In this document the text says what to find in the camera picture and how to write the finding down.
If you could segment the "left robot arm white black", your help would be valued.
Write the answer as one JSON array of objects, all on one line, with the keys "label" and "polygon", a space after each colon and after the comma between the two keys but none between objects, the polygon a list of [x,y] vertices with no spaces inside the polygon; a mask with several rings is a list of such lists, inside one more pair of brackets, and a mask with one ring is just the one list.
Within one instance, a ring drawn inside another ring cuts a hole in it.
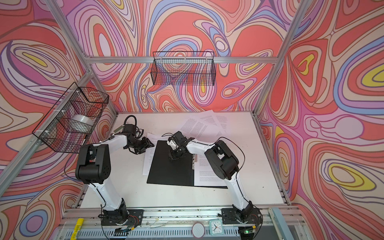
[{"label": "left robot arm white black", "polygon": [[80,148],[76,179],[88,185],[97,194],[101,201],[102,224],[123,225],[129,219],[124,198],[118,194],[110,180],[111,153],[129,150],[134,155],[140,155],[153,147],[154,144],[143,136],[136,125],[128,124],[122,132],[111,135],[107,140]]}]

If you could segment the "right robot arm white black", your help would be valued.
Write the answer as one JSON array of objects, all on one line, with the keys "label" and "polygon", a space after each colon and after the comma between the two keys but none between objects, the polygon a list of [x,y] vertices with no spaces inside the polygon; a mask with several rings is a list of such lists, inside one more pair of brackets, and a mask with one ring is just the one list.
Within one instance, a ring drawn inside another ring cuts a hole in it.
[{"label": "right robot arm white black", "polygon": [[187,138],[178,131],[169,136],[167,144],[171,147],[171,160],[179,160],[186,154],[204,155],[215,175],[225,182],[230,191],[235,215],[231,220],[239,223],[247,221],[254,205],[247,199],[241,184],[239,160],[224,141],[219,138],[214,143],[205,143]]}]

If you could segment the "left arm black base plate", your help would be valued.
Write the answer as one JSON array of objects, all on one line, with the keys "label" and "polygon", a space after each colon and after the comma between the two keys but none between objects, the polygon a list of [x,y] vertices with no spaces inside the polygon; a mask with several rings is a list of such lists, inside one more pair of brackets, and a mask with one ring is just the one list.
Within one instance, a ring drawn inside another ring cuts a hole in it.
[{"label": "left arm black base plate", "polygon": [[137,227],[142,224],[144,210],[142,209],[128,209],[125,212],[114,210],[103,210],[99,214],[102,226],[128,226]]}]

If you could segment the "red folder black inside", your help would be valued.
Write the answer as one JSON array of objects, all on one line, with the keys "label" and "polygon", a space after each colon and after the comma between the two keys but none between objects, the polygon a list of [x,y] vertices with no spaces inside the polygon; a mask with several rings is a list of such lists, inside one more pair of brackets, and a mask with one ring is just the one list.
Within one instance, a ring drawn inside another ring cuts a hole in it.
[{"label": "red folder black inside", "polygon": [[158,141],[151,169],[147,178],[148,184],[170,186],[194,186],[193,155],[187,154],[179,160],[172,161],[169,157],[171,147],[167,141]]}]

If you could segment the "printed paper sheet stack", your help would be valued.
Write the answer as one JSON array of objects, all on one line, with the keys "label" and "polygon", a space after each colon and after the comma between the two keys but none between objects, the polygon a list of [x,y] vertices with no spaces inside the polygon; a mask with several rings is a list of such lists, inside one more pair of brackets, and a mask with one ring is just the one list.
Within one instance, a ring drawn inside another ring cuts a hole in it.
[{"label": "printed paper sheet stack", "polygon": [[180,131],[187,138],[203,142],[215,142],[230,133],[228,118],[212,110],[193,114],[181,125]]}]

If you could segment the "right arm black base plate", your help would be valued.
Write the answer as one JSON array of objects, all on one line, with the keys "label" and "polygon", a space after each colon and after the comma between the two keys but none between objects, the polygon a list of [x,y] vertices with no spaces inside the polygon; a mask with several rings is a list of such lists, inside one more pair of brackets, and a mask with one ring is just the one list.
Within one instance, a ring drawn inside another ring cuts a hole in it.
[{"label": "right arm black base plate", "polygon": [[245,212],[235,208],[223,208],[218,216],[222,218],[225,225],[252,224],[258,226],[263,222],[263,215],[257,208]]}]

